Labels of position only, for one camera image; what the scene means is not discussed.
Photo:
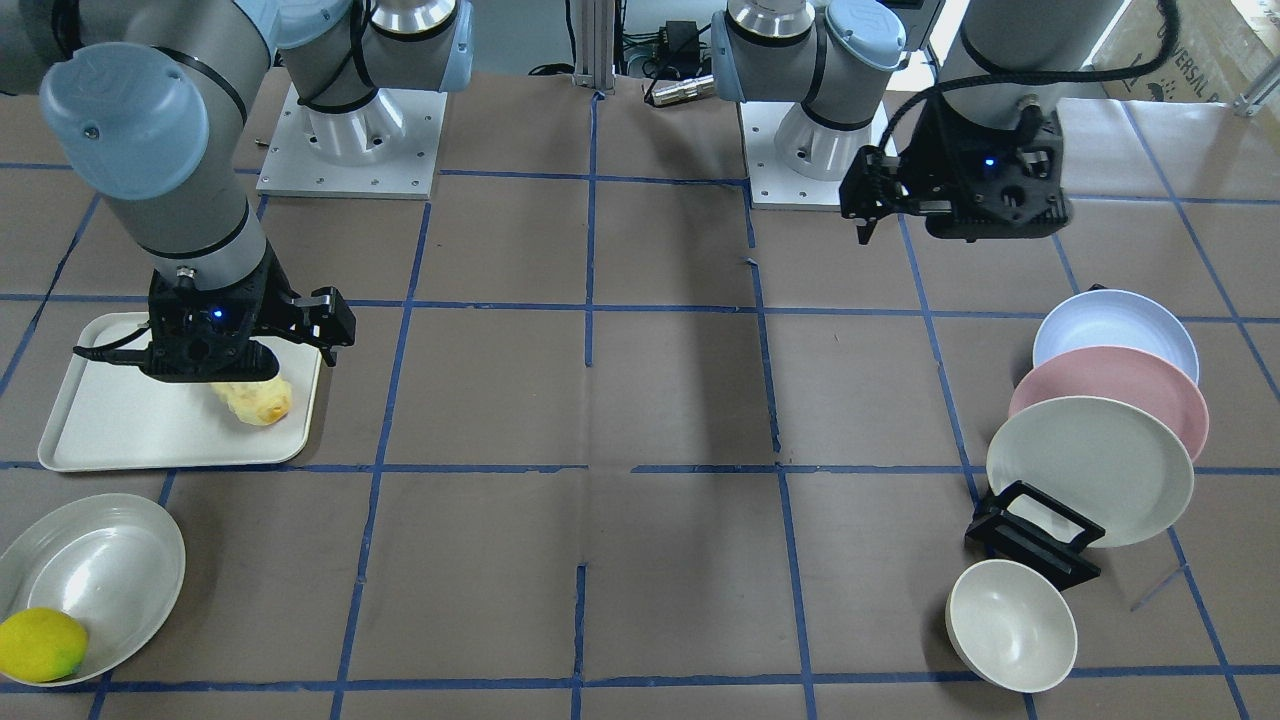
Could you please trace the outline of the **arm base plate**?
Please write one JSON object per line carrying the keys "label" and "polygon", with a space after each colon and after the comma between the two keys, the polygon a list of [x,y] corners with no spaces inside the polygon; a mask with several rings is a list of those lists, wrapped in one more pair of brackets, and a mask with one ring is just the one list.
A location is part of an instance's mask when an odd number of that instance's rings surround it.
{"label": "arm base plate", "polygon": [[818,123],[799,102],[742,102],[739,110],[751,205],[765,210],[840,210],[840,183],[888,120],[883,102],[852,131]]}
{"label": "arm base plate", "polygon": [[289,88],[257,182],[275,197],[428,200],[448,94],[381,88],[346,114],[300,105]]}

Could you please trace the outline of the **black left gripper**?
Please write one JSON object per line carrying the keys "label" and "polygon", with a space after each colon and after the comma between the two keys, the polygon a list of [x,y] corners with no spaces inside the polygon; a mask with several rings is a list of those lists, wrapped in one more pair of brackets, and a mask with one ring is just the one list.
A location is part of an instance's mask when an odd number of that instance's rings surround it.
{"label": "black left gripper", "polygon": [[878,147],[858,150],[838,187],[840,213],[861,246],[899,211],[924,217],[942,240],[1048,237],[1073,219],[1064,149],[1056,111],[1032,104],[1012,129],[993,129],[932,99],[899,161]]}

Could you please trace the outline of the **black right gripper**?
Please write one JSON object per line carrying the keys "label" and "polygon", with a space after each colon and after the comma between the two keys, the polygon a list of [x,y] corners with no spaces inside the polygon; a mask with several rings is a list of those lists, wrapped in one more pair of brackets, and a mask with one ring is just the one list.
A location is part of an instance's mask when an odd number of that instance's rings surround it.
{"label": "black right gripper", "polygon": [[356,342],[357,319],[337,287],[308,297],[273,292],[285,279],[273,249],[243,279],[197,290],[192,278],[154,272],[148,287],[150,342],[140,370],[169,383],[241,383],[275,378],[275,354],[255,338],[268,304],[268,333],[320,352],[337,365],[337,348]]}

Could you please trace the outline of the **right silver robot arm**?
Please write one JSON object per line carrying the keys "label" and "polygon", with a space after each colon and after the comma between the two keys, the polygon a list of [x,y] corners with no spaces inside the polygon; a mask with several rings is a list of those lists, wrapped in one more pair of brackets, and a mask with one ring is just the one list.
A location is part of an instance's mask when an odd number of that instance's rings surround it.
{"label": "right silver robot arm", "polygon": [[3,92],[35,95],[74,172],[154,265],[148,343],[77,346],[91,363],[168,383],[270,380],[264,337],[355,343],[340,291],[296,292],[232,155],[282,58],[320,154],[358,156],[402,136],[392,88],[454,92],[474,64],[468,1],[5,1]]}

